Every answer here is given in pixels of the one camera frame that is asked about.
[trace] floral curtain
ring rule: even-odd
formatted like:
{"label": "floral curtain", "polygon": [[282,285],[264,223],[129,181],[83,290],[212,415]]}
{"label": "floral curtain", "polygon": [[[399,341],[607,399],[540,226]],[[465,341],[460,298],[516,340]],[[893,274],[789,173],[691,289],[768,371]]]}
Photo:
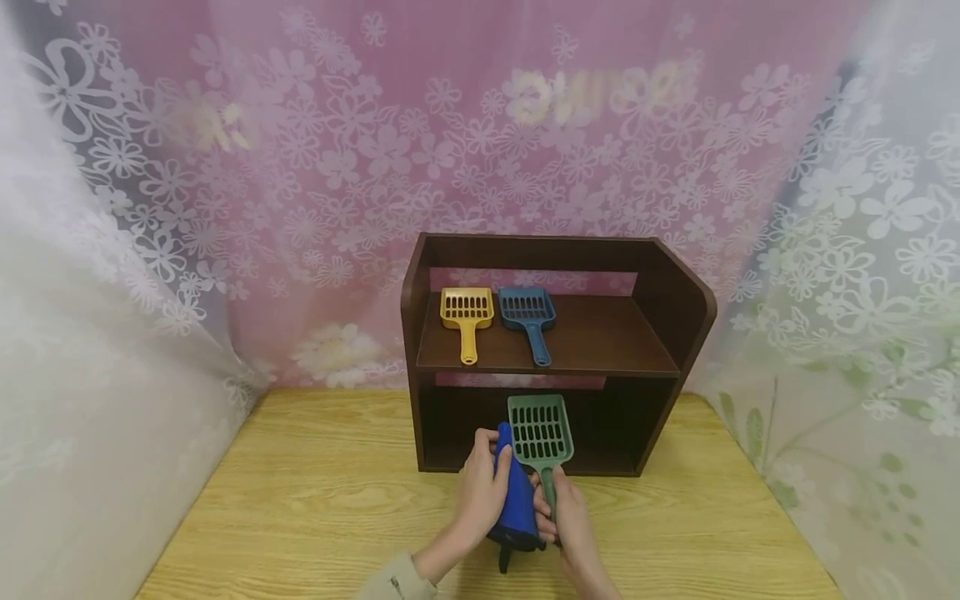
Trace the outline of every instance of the floral curtain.
{"label": "floral curtain", "polygon": [[960,589],[958,18],[865,18],[694,386],[850,598]]}
{"label": "floral curtain", "polygon": [[58,106],[39,104],[18,39],[29,30],[10,8],[0,4],[0,597],[131,598],[265,380],[164,285],[105,204],[122,193],[84,181],[78,167],[103,158],[72,145],[81,136],[69,142],[48,109],[92,130],[101,113],[80,101],[109,96],[64,85]]}
{"label": "floral curtain", "polygon": [[693,388],[845,593],[957,587],[929,525],[956,435],[948,0],[5,1],[43,148],[138,275],[71,255],[158,339],[235,382],[232,351],[275,385],[402,387],[418,232],[656,235],[721,306]]}

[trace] green litter scoop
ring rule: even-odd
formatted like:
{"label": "green litter scoop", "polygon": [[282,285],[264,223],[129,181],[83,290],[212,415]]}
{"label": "green litter scoop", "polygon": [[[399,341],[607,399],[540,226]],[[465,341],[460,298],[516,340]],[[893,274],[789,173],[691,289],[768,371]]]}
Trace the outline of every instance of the green litter scoop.
{"label": "green litter scoop", "polygon": [[507,412],[514,434],[514,455],[522,465],[540,475],[543,495],[550,505],[550,518],[556,520],[553,468],[573,458],[573,437],[566,419],[564,397],[559,394],[510,396]]}

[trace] pink curtain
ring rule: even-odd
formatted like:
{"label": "pink curtain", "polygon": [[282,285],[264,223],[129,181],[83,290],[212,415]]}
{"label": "pink curtain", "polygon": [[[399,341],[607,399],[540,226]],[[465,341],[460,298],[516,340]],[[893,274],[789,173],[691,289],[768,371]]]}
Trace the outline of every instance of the pink curtain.
{"label": "pink curtain", "polygon": [[36,54],[41,80],[79,52],[109,90],[82,168],[195,316],[277,385],[400,387],[420,231],[656,235],[721,305],[755,294],[863,5],[102,0]]}

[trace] wrist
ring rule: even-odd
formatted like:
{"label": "wrist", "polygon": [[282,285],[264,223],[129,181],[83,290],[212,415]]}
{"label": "wrist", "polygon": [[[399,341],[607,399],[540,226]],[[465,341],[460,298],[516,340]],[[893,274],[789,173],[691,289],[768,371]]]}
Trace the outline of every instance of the wrist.
{"label": "wrist", "polygon": [[573,568],[571,583],[586,600],[619,600],[620,593],[602,564]]}
{"label": "wrist", "polygon": [[437,537],[443,538],[451,552],[456,552],[463,558],[480,545],[480,542],[487,535],[487,532],[481,534],[474,529],[476,528],[469,527],[460,520],[454,520]]}
{"label": "wrist", "polygon": [[463,533],[446,527],[411,558],[418,574],[436,586],[472,549]]}

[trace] person's right hand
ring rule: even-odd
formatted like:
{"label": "person's right hand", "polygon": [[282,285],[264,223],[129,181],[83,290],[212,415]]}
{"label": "person's right hand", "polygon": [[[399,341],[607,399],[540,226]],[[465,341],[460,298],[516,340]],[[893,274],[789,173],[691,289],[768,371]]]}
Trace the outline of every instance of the person's right hand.
{"label": "person's right hand", "polygon": [[534,508],[540,538],[546,542],[559,540],[563,544],[560,555],[564,575],[577,589],[578,595],[590,600],[620,598],[600,559],[584,494],[573,485],[562,467],[554,468],[553,484],[557,492],[557,519],[554,522],[550,520],[550,506],[543,497],[540,478],[534,473],[530,480],[536,489]]}

